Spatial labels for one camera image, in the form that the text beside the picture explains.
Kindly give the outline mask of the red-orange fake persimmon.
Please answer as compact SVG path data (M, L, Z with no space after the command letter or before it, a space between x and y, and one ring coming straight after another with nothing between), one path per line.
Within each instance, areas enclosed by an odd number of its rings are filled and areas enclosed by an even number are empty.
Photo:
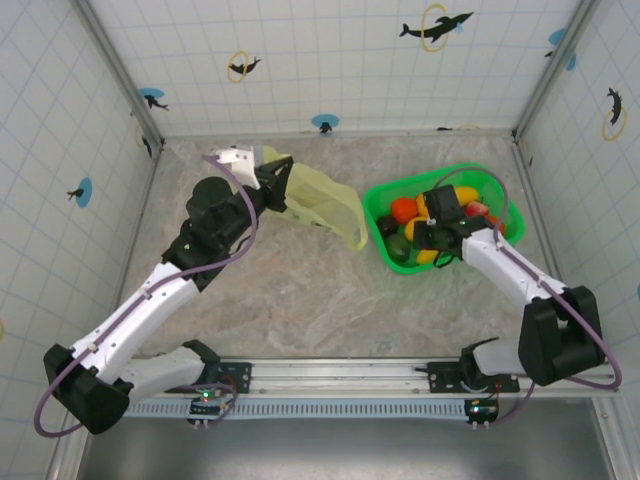
M400 197L391 203L390 212L398 224L406 225L418 216L417 203L412 198Z

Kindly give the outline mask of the aluminium corner post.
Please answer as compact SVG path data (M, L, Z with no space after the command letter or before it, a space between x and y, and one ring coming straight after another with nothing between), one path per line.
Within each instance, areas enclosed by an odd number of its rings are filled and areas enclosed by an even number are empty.
M147 103L140 95L131 75L109 38L103 23L90 0L70 0L70 4L121 93L126 98L130 111L141 128L140 138L144 138L149 145L151 158L156 158L162 151L164 137L153 120Z
M600 7L603 0L580 0L578 7L565 28L565 33L556 45L542 77L536 84L533 94L521 115L517 126L512 130L513 142L519 146L525 135L531 129L553 88L559 81L566 65L576 52L584 31L589 26L591 19Z

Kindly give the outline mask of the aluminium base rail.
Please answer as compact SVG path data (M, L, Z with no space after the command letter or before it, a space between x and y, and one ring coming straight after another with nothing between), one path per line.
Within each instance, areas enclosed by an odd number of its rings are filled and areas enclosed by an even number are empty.
M120 378L134 383L142 380L142 392L131 392L133 402L162 393L178 385L179 379L169 379L160 373L161 356L133 360ZM431 391L431 375L416 371L436 361L427 358L355 358L355 359L245 359L223 358L221 363L251 363L248 390L243 398L425 398L475 399L489 397L489 390L470 392L451 388L447 392ZM151 380L151 374L160 380ZM573 399L618 397L619 391L597 390L562 380L550 386L536 386L533 398Z

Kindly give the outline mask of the yellow-green avocado print bag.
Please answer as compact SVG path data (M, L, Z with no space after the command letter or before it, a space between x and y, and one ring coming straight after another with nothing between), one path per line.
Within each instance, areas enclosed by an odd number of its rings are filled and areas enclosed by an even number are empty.
M338 183L321 171L294 162L285 189L284 212L275 215L301 225L321 227L361 250L368 231L361 200L348 185Z

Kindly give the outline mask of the yellow fake lemon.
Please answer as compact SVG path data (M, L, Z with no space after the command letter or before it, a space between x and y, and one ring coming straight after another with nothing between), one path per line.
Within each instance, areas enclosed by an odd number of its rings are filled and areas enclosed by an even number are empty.
M427 223L428 220L429 220L428 217L415 217L411 219L404 227L404 235L406 239L409 242L413 242L416 224L420 222Z

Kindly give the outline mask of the marbled plastic table cover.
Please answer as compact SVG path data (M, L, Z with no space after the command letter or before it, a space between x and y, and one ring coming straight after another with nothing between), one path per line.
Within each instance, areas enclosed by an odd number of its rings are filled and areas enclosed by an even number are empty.
M359 193L475 161L494 171L523 215L530 210L505 135L278 138L270 146ZM373 242L355 251L338 235L273 212L250 251L140 346L153 356L197 339L223 356L454 356L471 343L516 340L520 310L464 263L393 272Z

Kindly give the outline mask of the green plastic basket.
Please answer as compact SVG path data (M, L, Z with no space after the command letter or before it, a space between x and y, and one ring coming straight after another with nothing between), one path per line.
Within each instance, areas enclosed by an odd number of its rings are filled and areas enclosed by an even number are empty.
M431 189L443 176L453 171L443 184L454 187L473 187L480 194L484 204L489 207L489 213L498 216L504 205L504 192L498 181L487 173L477 171L484 165L476 162L466 162L459 165L437 168L425 173L382 183L370 188L362 199L363 210L367 220L371 238L382 258L382 261L393 272L400 275L413 275L427 272L434 268L433 262L419 265L416 261L418 252L413 249L405 262L397 263L386 249L385 240L380 233L376 221L391 213L391 204L400 197L415 198L419 193Z

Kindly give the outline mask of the aluminium back rail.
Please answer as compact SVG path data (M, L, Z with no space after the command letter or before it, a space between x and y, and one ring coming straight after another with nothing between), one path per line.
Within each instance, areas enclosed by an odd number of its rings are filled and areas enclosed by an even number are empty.
M413 130L333 130L321 134L315 131L297 132L266 132L266 133L222 133L201 135L173 135L168 140L267 140L267 139L312 139L312 138L362 138L362 137L437 137L437 136L507 136L513 133L509 128L479 128L479 129L413 129Z

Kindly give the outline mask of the aluminium side rail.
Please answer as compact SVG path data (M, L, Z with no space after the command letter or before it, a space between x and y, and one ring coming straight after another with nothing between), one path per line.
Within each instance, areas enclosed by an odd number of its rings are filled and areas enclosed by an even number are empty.
M129 174L122 176L113 172L104 185L94 185L101 191L101 198L89 239L104 252L88 256L90 259L98 258L101 268L96 289L89 296L91 307L84 316L82 331L85 333L97 328L124 300L127 281L133 276L132 263L161 159L161 153L149 156L141 149L129 163L133 169Z
M570 281L562 272L558 256L551 239L548 222L542 208L542 195L534 186L533 177L520 146L510 138L507 148L507 184L511 201L521 212L525 221L525 233L515 248L530 262L549 276L573 287L582 282Z

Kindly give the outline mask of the green fake avocado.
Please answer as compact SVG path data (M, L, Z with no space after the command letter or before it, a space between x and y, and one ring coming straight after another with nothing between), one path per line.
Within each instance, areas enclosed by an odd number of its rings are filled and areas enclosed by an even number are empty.
M404 263L411 256L411 245L403 234L393 234L384 239L387 254L396 263Z

